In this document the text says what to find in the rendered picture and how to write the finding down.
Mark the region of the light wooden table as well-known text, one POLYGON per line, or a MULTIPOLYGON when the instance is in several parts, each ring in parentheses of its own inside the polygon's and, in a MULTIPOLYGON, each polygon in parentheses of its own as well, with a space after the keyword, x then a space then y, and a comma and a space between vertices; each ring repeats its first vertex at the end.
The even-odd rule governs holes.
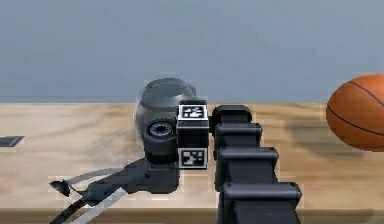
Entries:
MULTIPOLYGON (((322 104, 254 104, 262 143, 280 154, 277 173, 303 191, 303 224, 384 224, 384 153, 362 152, 329 130, 322 104)), ((131 104, 1 104, 0 136, 21 135, 0 148, 0 224, 49 224, 72 203, 52 180, 143 155, 131 104)), ((92 224, 215 224, 213 167, 182 173, 169 195, 127 195, 92 224)))

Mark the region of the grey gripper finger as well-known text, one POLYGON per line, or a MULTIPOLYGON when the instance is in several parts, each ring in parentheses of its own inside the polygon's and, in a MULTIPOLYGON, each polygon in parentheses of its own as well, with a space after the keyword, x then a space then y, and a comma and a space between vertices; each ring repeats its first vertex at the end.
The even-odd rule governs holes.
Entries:
POLYGON ((114 205, 122 197, 127 194, 122 188, 109 189, 109 190, 97 190, 94 192, 87 192, 82 200, 90 206, 90 209, 83 215, 76 218, 70 224, 88 224, 94 220, 97 216, 103 213, 105 210, 114 205))
POLYGON ((110 175, 114 175, 115 173, 121 173, 121 172, 127 173, 127 170, 125 168, 104 168, 104 169, 99 169, 92 172, 87 172, 69 179, 63 179, 61 181, 54 180, 54 181, 51 181, 49 185, 66 197, 70 195, 71 191, 75 191, 78 194, 83 195, 84 194, 83 191, 78 191, 74 188, 74 185, 76 183, 89 180, 95 177, 110 176, 110 175))

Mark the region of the orange basketball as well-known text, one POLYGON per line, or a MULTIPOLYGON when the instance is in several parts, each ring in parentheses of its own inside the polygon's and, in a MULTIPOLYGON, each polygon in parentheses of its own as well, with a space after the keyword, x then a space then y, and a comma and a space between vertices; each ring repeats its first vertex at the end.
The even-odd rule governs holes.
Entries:
POLYGON ((342 84, 326 104, 326 120, 347 145, 384 152, 384 75, 363 75, 342 84))

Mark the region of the dark grey flat rectangle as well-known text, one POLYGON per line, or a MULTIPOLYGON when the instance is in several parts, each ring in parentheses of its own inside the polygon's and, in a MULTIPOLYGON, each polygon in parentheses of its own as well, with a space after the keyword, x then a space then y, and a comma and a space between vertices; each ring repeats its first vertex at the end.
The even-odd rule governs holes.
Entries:
POLYGON ((24 136, 0 136, 0 147, 15 147, 24 136))

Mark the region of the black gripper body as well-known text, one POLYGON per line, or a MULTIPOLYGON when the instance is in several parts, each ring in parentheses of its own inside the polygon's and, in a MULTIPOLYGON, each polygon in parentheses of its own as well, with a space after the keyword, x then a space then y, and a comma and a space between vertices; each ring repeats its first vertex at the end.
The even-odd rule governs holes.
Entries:
POLYGON ((162 118, 148 122, 142 140, 148 161, 148 191, 153 194, 174 192, 180 177, 175 121, 162 118))

